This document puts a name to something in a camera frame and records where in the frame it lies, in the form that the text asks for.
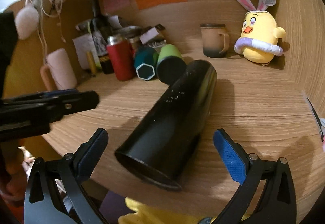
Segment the black thermos tumbler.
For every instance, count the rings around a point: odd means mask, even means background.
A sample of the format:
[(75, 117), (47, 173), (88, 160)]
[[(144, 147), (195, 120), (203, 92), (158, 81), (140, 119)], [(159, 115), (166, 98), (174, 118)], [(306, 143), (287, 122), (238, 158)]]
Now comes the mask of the black thermos tumbler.
[(180, 191), (179, 179), (200, 141), (216, 82), (217, 73), (210, 62), (189, 63), (115, 150), (116, 160), (147, 183)]

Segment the teal hexagonal cup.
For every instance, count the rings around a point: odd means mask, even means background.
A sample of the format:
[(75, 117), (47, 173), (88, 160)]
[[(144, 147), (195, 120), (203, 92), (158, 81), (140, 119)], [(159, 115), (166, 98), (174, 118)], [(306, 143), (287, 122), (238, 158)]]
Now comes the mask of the teal hexagonal cup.
[(158, 62), (158, 53), (154, 48), (140, 47), (134, 58), (134, 68), (138, 78), (149, 81), (155, 77), (156, 64)]

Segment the yellow tube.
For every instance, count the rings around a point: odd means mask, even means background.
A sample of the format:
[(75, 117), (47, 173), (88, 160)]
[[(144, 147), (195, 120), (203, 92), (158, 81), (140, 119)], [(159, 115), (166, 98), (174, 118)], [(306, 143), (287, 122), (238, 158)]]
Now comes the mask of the yellow tube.
[(97, 75), (97, 66), (96, 66), (96, 63), (95, 63), (95, 60), (93, 57), (93, 53), (91, 51), (87, 51), (86, 56), (87, 56), (89, 69), (91, 71), (91, 75), (96, 76)]

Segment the black pen with pink charm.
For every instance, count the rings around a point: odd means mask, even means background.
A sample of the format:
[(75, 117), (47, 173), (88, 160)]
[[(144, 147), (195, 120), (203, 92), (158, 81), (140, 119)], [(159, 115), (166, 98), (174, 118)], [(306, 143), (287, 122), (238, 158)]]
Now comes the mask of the black pen with pink charm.
[(320, 134), (320, 138), (321, 138), (321, 142), (322, 142), (322, 149), (324, 151), (324, 118), (320, 118), (315, 110), (315, 108), (313, 107), (311, 101), (309, 100), (309, 98), (307, 97), (307, 102), (310, 106), (311, 112), (313, 114), (313, 117), (316, 121), (316, 124), (318, 126), (318, 131)]

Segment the white paper note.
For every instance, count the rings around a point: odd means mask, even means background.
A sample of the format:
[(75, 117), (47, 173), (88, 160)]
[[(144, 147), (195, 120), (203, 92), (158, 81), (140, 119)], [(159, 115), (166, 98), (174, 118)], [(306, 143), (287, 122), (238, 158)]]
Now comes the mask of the white paper note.
[(97, 68), (101, 69), (100, 61), (96, 53), (93, 37), (90, 33), (73, 39), (79, 64), (83, 70), (90, 69), (87, 59), (87, 52), (91, 51)]

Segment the white fluffy earmuffs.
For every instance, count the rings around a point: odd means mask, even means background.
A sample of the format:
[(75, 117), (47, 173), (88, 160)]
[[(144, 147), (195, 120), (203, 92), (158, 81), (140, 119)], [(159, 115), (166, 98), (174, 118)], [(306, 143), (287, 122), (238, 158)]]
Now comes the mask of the white fluffy earmuffs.
[(25, 0), (25, 6), (15, 18), (16, 30), (20, 40), (29, 38), (38, 28), (42, 14), (42, 0)]

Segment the red thermos bottle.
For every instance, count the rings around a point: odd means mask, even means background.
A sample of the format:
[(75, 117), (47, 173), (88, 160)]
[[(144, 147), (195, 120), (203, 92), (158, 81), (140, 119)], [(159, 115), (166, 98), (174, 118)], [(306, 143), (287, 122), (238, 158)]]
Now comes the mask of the red thermos bottle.
[(119, 81), (127, 81), (135, 76), (131, 46), (120, 34), (109, 36), (106, 46), (109, 58)]

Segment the dark wine bottle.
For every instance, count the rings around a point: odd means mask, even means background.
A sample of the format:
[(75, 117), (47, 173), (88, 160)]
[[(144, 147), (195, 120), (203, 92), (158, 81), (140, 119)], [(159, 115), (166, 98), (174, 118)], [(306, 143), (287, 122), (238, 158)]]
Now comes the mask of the dark wine bottle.
[(96, 48), (96, 53), (100, 61), (104, 74), (114, 73), (111, 60), (107, 52), (107, 39), (112, 36), (111, 25), (106, 16), (101, 13), (99, 0), (93, 0), (93, 18), (90, 29)]

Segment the yellow chick plush toy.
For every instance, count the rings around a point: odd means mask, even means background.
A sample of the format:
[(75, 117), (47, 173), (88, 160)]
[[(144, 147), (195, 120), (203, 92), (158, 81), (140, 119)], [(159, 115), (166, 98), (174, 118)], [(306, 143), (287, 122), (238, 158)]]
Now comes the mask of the yellow chick plush toy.
[(236, 0), (247, 10), (241, 29), (241, 36), (236, 40), (234, 51), (245, 59), (260, 65), (268, 65), (274, 57), (280, 57), (283, 49), (278, 40), (286, 35), (274, 17), (267, 11), (276, 0), (258, 0), (254, 6), (250, 0)]

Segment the green thermos tumbler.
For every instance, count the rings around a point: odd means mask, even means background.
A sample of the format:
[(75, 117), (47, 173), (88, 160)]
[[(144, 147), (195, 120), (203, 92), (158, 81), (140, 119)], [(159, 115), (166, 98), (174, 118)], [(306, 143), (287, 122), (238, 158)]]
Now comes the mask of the green thermos tumbler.
[(162, 47), (156, 65), (156, 75), (158, 79), (167, 84), (174, 84), (185, 72), (185, 63), (178, 48), (172, 44)]

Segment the beige lidded mug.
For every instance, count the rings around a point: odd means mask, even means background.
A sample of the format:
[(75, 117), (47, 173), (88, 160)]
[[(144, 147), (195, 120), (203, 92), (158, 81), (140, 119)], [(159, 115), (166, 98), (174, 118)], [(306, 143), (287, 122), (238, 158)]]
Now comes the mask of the beige lidded mug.
[(230, 37), (225, 24), (202, 23), (200, 25), (203, 53), (207, 57), (224, 57), (229, 49)]

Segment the pink sticky note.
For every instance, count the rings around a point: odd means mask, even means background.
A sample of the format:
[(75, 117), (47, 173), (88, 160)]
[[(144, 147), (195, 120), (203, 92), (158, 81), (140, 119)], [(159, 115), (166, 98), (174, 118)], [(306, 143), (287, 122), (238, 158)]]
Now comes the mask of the pink sticky note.
[(103, 0), (105, 12), (113, 13), (130, 6), (130, 0)]

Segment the small white box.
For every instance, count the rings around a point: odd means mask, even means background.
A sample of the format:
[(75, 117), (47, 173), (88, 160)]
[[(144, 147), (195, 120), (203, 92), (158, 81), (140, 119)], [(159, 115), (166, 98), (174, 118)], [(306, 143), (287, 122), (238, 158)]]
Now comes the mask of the small white box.
[(153, 42), (155, 40), (161, 40), (163, 38), (163, 34), (156, 27), (152, 27), (139, 37), (142, 44)]

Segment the white bowl of trinkets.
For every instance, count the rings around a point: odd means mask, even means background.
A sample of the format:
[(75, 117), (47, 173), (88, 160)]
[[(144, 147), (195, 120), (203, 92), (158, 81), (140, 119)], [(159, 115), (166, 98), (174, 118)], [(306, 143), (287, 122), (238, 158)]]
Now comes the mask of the white bowl of trinkets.
[(157, 53), (160, 53), (162, 47), (164, 47), (167, 44), (167, 41), (165, 39), (162, 40), (153, 40), (151, 42), (147, 42), (146, 46), (151, 47), (157, 51)]

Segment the pink handled bottle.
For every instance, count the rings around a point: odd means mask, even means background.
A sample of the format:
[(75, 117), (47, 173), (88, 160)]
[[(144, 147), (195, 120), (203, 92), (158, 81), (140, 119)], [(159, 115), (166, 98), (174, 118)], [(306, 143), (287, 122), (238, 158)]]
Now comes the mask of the pink handled bottle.
[(46, 62), (41, 67), (40, 74), (49, 92), (74, 89), (77, 86), (77, 79), (68, 54), (63, 48), (46, 56)]

